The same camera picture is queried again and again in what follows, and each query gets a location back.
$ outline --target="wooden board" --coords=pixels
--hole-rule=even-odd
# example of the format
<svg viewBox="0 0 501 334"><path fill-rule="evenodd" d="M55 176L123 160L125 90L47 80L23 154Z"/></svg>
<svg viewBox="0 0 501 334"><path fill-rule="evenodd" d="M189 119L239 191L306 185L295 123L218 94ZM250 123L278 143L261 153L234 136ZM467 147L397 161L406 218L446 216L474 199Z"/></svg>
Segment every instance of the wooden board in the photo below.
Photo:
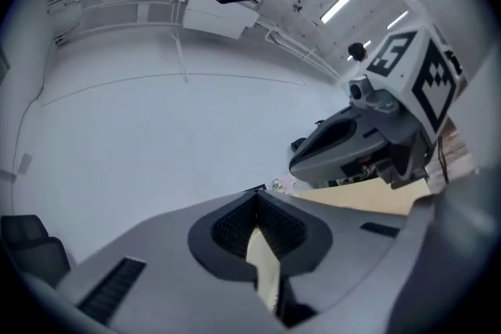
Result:
<svg viewBox="0 0 501 334"><path fill-rule="evenodd" d="M442 132L444 156L447 162L447 171L450 181L473 173L476 169L475 162L467 147L461 139L458 131L452 123L448 123L446 130ZM426 166L430 175L428 186L433 193L439 193L445 187L444 173L438 161L438 147Z"/></svg>
<svg viewBox="0 0 501 334"><path fill-rule="evenodd" d="M313 202L337 207L366 210L378 213L408 215L414 201L430 195L425 180L419 180L393 190L382 179L342 185L340 187L313 189L299 192L298 196Z"/></svg>

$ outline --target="wooden table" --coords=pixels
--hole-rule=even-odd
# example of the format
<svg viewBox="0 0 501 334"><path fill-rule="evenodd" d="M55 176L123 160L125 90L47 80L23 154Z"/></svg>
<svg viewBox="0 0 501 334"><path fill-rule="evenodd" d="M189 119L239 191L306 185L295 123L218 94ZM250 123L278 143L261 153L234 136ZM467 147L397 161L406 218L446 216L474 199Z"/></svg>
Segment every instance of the wooden table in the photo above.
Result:
<svg viewBox="0 0 501 334"><path fill-rule="evenodd" d="M394 190L382 179L374 178L340 187L303 191L297 195L337 207L406 216L414 201L421 196L430 195L430 189L425 180L419 180Z"/></svg>

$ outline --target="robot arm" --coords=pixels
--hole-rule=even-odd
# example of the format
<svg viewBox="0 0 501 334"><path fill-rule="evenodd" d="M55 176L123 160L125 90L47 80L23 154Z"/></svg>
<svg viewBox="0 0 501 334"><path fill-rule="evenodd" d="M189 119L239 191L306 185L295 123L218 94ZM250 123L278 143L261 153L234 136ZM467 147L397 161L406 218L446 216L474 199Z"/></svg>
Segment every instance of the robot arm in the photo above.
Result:
<svg viewBox="0 0 501 334"><path fill-rule="evenodd" d="M412 181L429 163L458 85L425 27L389 34L350 85L350 106L320 125L290 162L304 181L375 169L387 183Z"/></svg>

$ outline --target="fluorescent light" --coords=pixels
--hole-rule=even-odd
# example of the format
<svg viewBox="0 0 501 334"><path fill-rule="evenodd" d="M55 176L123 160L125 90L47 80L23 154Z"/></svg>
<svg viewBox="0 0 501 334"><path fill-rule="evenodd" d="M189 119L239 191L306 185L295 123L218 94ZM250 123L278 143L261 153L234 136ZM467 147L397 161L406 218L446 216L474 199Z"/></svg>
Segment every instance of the fluorescent light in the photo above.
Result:
<svg viewBox="0 0 501 334"><path fill-rule="evenodd" d="M341 8L346 5L346 3L348 3L350 0L338 0L336 2L335 5L333 5L330 10L325 13L322 17L322 22L324 24L327 24L327 21L329 21L333 16L334 14L336 14L339 10L341 10Z"/></svg>
<svg viewBox="0 0 501 334"><path fill-rule="evenodd" d="M409 12L406 11L405 13L403 13L398 19L396 19L393 23L391 23L390 25L388 25L388 30L393 27L398 21L400 21L402 18L404 18L405 16L407 16L407 13Z"/></svg>

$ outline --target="cable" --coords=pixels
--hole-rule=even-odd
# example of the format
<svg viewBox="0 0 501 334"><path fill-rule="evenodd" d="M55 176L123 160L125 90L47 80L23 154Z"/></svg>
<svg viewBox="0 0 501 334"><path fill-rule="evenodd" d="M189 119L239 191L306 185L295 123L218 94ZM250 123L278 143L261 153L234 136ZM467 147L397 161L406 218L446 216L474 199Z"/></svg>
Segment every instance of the cable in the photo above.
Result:
<svg viewBox="0 0 501 334"><path fill-rule="evenodd" d="M38 93L37 97L34 98L30 102L30 104L28 105L28 107L24 110L23 116L21 116L21 121L19 122L19 127L17 128L16 145L14 147L13 174L15 174L14 173L14 169L16 168L17 143L19 142L19 136L20 136L20 133L21 133L21 127L23 126L24 116L26 115L27 111L30 109L31 105L33 103L35 103L38 100L38 98L40 98L41 92L43 90L44 90L44 87L41 87L40 92ZM11 203L11 207L12 207L12 210L13 210L13 215L16 215L16 212L14 211L14 182L15 182L15 179L13 180L13 182L11 184L11 189L10 189L10 203Z"/></svg>
<svg viewBox="0 0 501 334"><path fill-rule="evenodd" d="M19 142L19 137L20 137L20 133L21 133L21 127L23 126L23 120L24 120L24 116L26 116L26 113L27 111L30 109L31 105L33 103L35 103L38 98L40 98L40 95L41 93L43 92L44 90L44 87L45 87L45 74L47 73L47 66L49 64L49 60L50 60L50 56L51 56L51 52L52 52L52 47L54 46L54 42L51 41L50 42L50 45L49 45L49 49L47 51L47 57L45 59L45 65L44 65L44 75L41 79L41 88L40 88L40 91L38 92L38 94L35 96L35 98L28 104L27 108L23 111L23 115L21 116L21 120L19 122L19 127L17 128L17 136L16 136L16 144L14 145L14 157L13 157L13 171L12 173L15 175L14 173L14 170L16 169L16 154L17 154L17 144ZM13 182L11 184L11 187L10 187L10 206L12 207L12 210L13 210L13 215L16 215L16 211L14 210L14 182L16 181L16 179L14 178L13 179Z"/></svg>
<svg viewBox="0 0 501 334"><path fill-rule="evenodd" d="M449 174L447 171L447 160L444 155L443 139L442 136L438 137L438 162L442 168L442 173L444 174L444 180L447 185L449 185Z"/></svg>

